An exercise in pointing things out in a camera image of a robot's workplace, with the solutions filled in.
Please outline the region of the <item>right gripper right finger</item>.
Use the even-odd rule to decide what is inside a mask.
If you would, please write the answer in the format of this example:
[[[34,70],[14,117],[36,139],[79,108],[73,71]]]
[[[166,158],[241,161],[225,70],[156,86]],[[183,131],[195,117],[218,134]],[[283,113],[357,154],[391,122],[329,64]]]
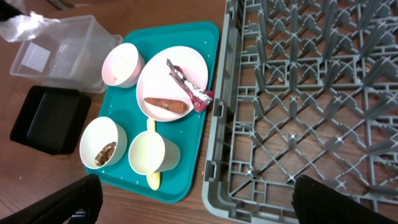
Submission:
[[[397,224],[307,175],[295,182],[292,206],[300,224]]]

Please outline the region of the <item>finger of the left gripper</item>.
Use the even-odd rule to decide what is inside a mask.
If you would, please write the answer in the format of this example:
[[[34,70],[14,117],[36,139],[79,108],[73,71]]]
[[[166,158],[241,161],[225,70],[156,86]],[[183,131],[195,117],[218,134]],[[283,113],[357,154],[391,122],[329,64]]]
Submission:
[[[22,12],[20,10],[7,3],[5,0],[0,0],[0,21],[7,21],[21,14]]]

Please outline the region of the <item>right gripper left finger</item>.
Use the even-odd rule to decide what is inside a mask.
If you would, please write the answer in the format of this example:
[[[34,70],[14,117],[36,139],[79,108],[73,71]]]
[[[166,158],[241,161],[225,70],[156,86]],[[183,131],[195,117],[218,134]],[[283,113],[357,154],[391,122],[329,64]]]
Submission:
[[[96,223],[103,204],[103,189],[90,174],[1,219],[1,223]]]

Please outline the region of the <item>white napkin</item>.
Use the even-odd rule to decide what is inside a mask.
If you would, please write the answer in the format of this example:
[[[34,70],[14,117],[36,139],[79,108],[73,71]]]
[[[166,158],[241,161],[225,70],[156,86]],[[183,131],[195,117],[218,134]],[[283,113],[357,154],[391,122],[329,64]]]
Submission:
[[[58,19],[49,19],[31,11],[28,16],[18,15],[2,21],[1,37],[7,42],[28,41],[59,23]]]

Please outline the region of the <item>yellow plastic spoon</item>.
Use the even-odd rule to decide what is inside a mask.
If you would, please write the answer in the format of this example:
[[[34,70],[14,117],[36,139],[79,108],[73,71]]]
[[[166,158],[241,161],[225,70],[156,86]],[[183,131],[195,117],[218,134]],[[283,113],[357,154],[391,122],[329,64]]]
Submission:
[[[155,121],[151,118],[147,119],[147,130],[155,132]],[[160,187],[161,175],[159,172],[146,175],[147,183],[152,190],[158,190]]]

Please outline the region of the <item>white plastic cup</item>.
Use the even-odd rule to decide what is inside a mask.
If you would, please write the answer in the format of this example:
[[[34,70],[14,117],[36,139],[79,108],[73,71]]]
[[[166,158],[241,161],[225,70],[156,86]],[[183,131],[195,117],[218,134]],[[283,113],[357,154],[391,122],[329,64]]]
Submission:
[[[172,170],[180,159],[179,147],[155,131],[138,134],[128,152],[129,165],[139,175]]]

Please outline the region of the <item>white bowl with residue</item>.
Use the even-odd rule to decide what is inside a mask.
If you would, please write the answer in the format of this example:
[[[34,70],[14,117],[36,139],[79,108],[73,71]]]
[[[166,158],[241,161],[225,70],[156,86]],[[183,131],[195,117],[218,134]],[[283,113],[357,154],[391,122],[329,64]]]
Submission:
[[[106,57],[101,75],[108,86],[130,88],[137,84],[145,61],[137,47],[123,43],[115,47]]]

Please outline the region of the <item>red foil wrapper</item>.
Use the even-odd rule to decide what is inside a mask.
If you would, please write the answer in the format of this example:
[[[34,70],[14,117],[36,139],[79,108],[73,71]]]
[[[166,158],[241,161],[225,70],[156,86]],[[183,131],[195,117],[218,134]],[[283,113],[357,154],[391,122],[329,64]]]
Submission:
[[[173,65],[170,59],[166,61],[170,69],[170,76],[180,86],[180,88],[189,96],[193,105],[193,109],[197,113],[203,112],[213,101],[215,93],[213,91],[204,90],[191,83],[179,66]]]

